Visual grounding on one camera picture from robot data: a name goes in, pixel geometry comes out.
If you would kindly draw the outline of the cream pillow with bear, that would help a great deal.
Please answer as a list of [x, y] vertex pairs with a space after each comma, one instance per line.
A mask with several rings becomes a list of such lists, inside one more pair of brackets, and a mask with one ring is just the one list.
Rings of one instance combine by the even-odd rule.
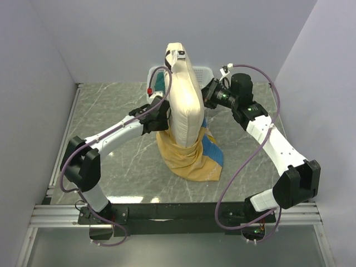
[[169, 130], [176, 144], [190, 147], [196, 142], [204, 119], [201, 88], [182, 43], [167, 45], [164, 64], [172, 73]]

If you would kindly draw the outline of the blue yellow Pikachu pillowcase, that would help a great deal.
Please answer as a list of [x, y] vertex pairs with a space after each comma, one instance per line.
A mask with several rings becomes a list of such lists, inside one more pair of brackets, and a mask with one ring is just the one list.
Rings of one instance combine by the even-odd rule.
[[190, 147], [176, 144], [171, 130], [157, 132], [156, 141], [163, 161], [175, 175], [194, 182], [220, 180], [224, 155], [207, 127], [206, 119]]

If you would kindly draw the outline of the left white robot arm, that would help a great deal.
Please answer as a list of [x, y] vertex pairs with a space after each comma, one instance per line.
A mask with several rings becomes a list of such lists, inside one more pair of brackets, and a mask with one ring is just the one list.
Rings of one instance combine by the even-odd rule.
[[60, 178], [65, 177], [75, 188], [63, 191], [77, 191], [96, 222], [103, 224], [114, 219], [112, 204], [99, 185], [101, 161], [127, 141], [167, 130], [169, 109], [169, 102], [157, 95], [106, 130], [85, 139], [78, 136], [70, 139], [61, 163]]

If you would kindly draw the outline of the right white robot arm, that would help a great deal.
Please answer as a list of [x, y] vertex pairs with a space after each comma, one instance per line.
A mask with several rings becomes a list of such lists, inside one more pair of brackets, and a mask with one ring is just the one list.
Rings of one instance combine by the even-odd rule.
[[253, 137], [275, 165], [279, 179], [272, 189], [246, 199], [244, 215], [251, 222], [258, 221], [265, 210], [291, 208], [317, 196], [321, 167], [316, 160], [307, 160], [275, 127], [267, 110], [253, 97], [253, 82], [244, 73], [232, 76], [230, 86], [213, 78], [203, 89], [207, 108], [218, 105], [231, 109], [235, 121]]

